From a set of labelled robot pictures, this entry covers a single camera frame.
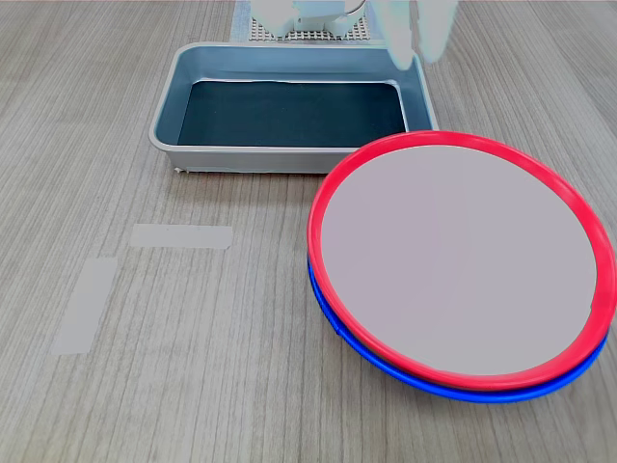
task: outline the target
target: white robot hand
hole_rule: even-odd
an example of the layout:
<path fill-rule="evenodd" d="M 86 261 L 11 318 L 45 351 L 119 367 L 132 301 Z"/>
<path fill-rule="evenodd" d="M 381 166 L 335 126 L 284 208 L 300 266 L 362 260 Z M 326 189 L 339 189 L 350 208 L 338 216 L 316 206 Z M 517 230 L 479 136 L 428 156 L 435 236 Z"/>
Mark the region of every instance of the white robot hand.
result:
<path fill-rule="evenodd" d="M 401 70 L 414 58 L 410 5 L 401 0 L 372 0 L 389 55 Z M 419 51 L 428 63 L 438 61 L 450 35 L 458 0 L 418 0 Z"/>
<path fill-rule="evenodd" d="M 251 0 L 253 17 L 282 37 L 293 30 L 344 35 L 364 12 L 366 0 Z M 401 70 L 414 59 L 409 0 L 370 0 L 389 55 Z M 418 0 L 419 51 L 428 63 L 443 55 L 458 0 Z"/>

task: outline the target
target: dark tray bottom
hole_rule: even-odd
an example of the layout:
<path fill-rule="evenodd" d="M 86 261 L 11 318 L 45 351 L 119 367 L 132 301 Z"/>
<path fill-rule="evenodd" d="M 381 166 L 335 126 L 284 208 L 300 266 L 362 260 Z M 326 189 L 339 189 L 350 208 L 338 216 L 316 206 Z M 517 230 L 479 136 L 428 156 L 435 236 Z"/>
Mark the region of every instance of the dark tray bottom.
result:
<path fill-rule="evenodd" d="M 178 144 L 358 148 L 404 131 L 389 84 L 203 81 L 191 90 Z"/>

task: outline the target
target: blue plate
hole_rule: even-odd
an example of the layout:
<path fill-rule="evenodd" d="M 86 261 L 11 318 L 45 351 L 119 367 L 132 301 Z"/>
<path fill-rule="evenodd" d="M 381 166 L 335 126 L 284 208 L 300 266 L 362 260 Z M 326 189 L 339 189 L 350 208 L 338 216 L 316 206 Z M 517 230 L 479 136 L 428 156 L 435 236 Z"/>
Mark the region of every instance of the blue plate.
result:
<path fill-rule="evenodd" d="M 333 326 L 336 333 L 344 340 L 346 340 L 360 355 L 362 355 L 375 367 L 385 371 L 387 374 L 398 379 L 399 381 L 407 383 L 410 386 L 414 386 L 415 388 L 418 388 L 426 393 L 440 395 L 442 397 L 451 398 L 454 400 L 475 403 L 510 403 L 531 400 L 533 398 L 538 398 L 543 395 L 554 393 L 558 389 L 561 389 L 564 386 L 572 383 L 575 379 L 581 376 L 589 367 L 591 367 L 591 365 L 600 355 L 600 352 L 602 352 L 602 349 L 606 344 L 606 340 L 608 339 L 608 335 L 606 335 L 600 345 L 596 347 L 596 350 L 594 350 L 592 354 L 576 368 L 571 369 L 566 374 L 539 386 L 525 389 L 517 389 L 513 391 L 490 393 L 461 391 L 458 389 L 446 388 L 444 386 L 429 383 L 422 379 L 416 378 L 406 372 L 403 372 L 386 363 L 379 356 L 375 355 L 373 352 L 364 347 L 364 345 L 361 344 L 354 337 L 354 335 L 351 334 L 347 327 L 341 323 L 341 321 L 331 309 L 330 305 L 326 301 L 326 298 L 322 294 L 321 289 L 319 289 L 319 286 L 315 281 L 315 276 L 312 272 L 310 262 L 308 263 L 308 275 L 310 277 L 310 284 L 312 285 L 313 292 L 315 293 L 317 302 L 319 303 L 319 306 L 321 306 L 321 310 L 323 311 L 324 315 L 326 316 L 326 318 L 328 318 L 330 324 Z"/>

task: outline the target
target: red plate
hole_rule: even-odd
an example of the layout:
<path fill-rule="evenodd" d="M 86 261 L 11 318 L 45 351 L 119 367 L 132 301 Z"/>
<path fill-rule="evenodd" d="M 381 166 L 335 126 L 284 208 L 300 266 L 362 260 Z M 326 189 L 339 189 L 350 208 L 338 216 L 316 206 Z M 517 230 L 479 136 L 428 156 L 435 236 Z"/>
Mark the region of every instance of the red plate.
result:
<path fill-rule="evenodd" d="M 362 344 L 458 389 L 566 373 L 617 304 L 613 249 L 579 193 L 526 154 L 461 133 L 394 135 L 345 158 L 312 205 L 308 257 Z"/>

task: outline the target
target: wire rack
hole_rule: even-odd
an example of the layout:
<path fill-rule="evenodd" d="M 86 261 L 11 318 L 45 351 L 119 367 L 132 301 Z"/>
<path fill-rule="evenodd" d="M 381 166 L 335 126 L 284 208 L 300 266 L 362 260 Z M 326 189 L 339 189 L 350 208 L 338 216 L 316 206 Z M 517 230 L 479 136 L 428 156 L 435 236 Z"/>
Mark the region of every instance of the wire rack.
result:
<path fill-rule="evenodd" d="M 330 32 L 296 32 L 292 31 L 283 38 L 276 38 L 254 19 L 251 19 L 250 41 L 370 41 L 368 22 L 363 16 L 344 37 L 335 37 Z"/>

